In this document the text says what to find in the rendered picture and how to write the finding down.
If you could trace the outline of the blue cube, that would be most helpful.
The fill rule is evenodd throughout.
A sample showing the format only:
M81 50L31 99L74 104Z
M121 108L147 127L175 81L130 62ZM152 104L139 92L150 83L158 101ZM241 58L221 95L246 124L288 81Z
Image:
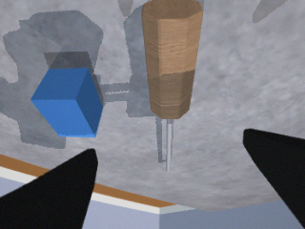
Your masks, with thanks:
M96 137L103 107L88 68L48 69L30 101L60 136Z

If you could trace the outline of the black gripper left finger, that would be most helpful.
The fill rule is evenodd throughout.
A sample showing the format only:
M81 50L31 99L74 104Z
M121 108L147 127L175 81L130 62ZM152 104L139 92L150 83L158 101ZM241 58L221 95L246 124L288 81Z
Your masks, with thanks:
M82 229L97 166L89 148L0 197L0 229Z

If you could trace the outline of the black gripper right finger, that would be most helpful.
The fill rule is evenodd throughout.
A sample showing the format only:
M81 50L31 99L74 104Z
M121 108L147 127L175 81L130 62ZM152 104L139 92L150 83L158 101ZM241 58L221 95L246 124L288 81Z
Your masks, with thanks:
M305 229L305 139L247 129L242 143L257 169Z

